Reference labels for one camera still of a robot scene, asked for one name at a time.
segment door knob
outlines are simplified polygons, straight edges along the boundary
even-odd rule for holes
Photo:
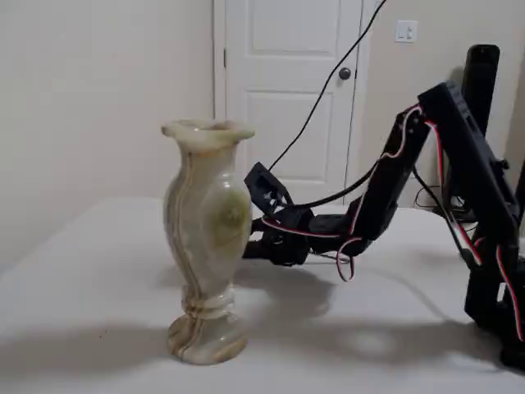
[[[343,67],[339,70],[339,77],[342,80],[348,80],[352,76],[352,71],[348,67]]]

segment red wire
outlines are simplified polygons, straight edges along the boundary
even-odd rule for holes
[[[437,171],[438,171],[439,178],[440,178],[440,188],[441,188],[441,193],[442,193],[443,192],[443,181],[444,181],[444,179],[443,179],[443,150],[441,149],[441,138],[440,138],[440,135],[439,135],[439,133],[437,131],[437,125],[435,123],[433,123],[431,121],[425,121],[425,124],[427,126],[429,126],[434,131],[434,134],[436,135]],[[472,241],[470,240],[470,237],[468,236],[467,232],[465,231],[463,226],[461,226],[455,220],[454,215],[452,213],[449,213],[449,215],[454,220],[454,224],[459,229],[459,233],[461,234],[461,237],[463,238],[463,240],[467,244],[468,248],[470,249],[470,251],[474,255],[474,259],[476,260],[476,263],[481,265],[482,264],[482,258],[480,257],[479,253],[476,250],[476,247],[473,245]]]
[[[476,249],[479,247],[479,244],[481,244],[484,239],[485,237],[482,236],[481,238],[478,238],[476,242],[474,242],[474,246],[476,246]]]
[[[349,266],[350,266],[350,276],[349,278],[347,279],[346,276],[343,274],[343,270],[341,268],[341,261],[340,261],[340,254],[342,252],[342,250],[348,245],[348,244],[351,244],[352,242],[355,242],[355,241],[360,241],[362,240],[362,238],[358,237],[358,236],[355,236],[353,238],[350,238],[349,240],[347,240],[343,245],[341,245],[341,247],[337,250],[337,254],[336,254],[336,266],[337,266],[337,272],[339,273],[339,277],[343,280],[343,282],[350,282],[352,280],[352,278],[354,277],[354,258],[349,256]]]
[[[406,134],[407,134],[407,123],[409,121],[409,118],[410,118],[410,115],[412,115],[414,112],[416,111],[419,111],[419,113],[422,112],[422,109],[419,105],[414,105],[412,106],[411,108],[409,108],[407,110],[407,114],[405,115],[404,119],[403,119],[403,126],[401,127],[401,143],[399,144],[399,148],[397,150],[396,153],[388,153],[388,152],[384,152],[380,157],[379,157],[379,160],[377,160],[376,162],[376,166],[374,167],[374,170],[372,171],[372,174],[370,176],[370,178],[372,179],[373,176],[374,176],[374,173],[376,172],[377,170],[377,166],[379,165],[379,162],[383,159],[383,158],[398,158],[401,153],[403,152],[404,150],[404,145],[405,145],[405,142],[406,142]],[[350,228],[349,228],[349,234],[350,235],[353,235],[354,234],[354,229],[355,229],[355,223],[357,222],[357,219],[358,219],[358,216],[359,216],[359,212],[361,212],[361,207],[363,205],[363,201],[364,201],[364,196],[365,194],[367,193],[368,191],[368,186],[367,186],[367,189],[363,192],[363,194],[361,195],[361,199],[359,200],[359,205],[358,205],[358,208],[357,210],[355,211],[355,215],[354,217],[352,218],[352,222],[350,223]]]
[[[516,294],[514,293],[514,289],[510,285],[509,277],[507,277],[507,274],[504,270],[503,263],[501,261],[501,246],[498,245],[495,252],[495,259],[498,262],[498,267],[500,268],[501,276],[503,277],[505,283],[507,284],[507,288],[509,289],[510,298],[512,300],[512,306],[514,309],[514,320],[516,322],[516,333],[518,334],[518,339],[523,342],[523,331],[522,331],[522,319],[519,316],[519,305],[518,305],[518,298],[516,297]]]

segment marble vase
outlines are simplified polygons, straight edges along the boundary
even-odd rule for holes
[[[182,166],[164,202],[164,227],[185,279],[180,316],[169,328],[170,352],[191,364],[237,356],[246,336],[233,313],[232,278],[252,222],[249,192],[234,177],[235,151],[253,136],[232,121],[174,121],[162,128],[179,145]]]

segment robotic arm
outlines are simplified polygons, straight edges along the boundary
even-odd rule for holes
[[[252,232],[262,232],[262,239],[250,241],[244,257],[292,266],[302,264],[310,253],[336,251],[338,267],[340,255],[349,256],[353,276],[353,257],[389,226],[428,133],[434,130],[462,195],[479,221],[472,243],[467,239],[470,250],[462,252],[471,271],[465,312],[501,340],[504,364],[525,370],[525,263],[518,258],[520,206],[457,87],[451,82],[440,84],[420,94],[418,101],[397,116],[386,147],[368,174],[366,190],[344,215],[316,216],[311,208],[355,187],[332,199],[294,204],[288,190],[257,163],[244,181],[253,203],[264,213],[252,225]],[[450,226],[449,214],[445,210],[443,214]],[[505,284],[505,292],[499,300],[501,284]]]

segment door frame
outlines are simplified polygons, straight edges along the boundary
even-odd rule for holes
[[[367,27],[379,0],[361,0],[359,33]],[[372,46],[371,31],[358,46],[357,77],[354,84],[354,103],[346,166],[345,185],[358,177],[359,147],[363,140],[363,119],[368,87],[368,63]],[[218,120],[226,119],[226,0],[213,0],[213,114]]]

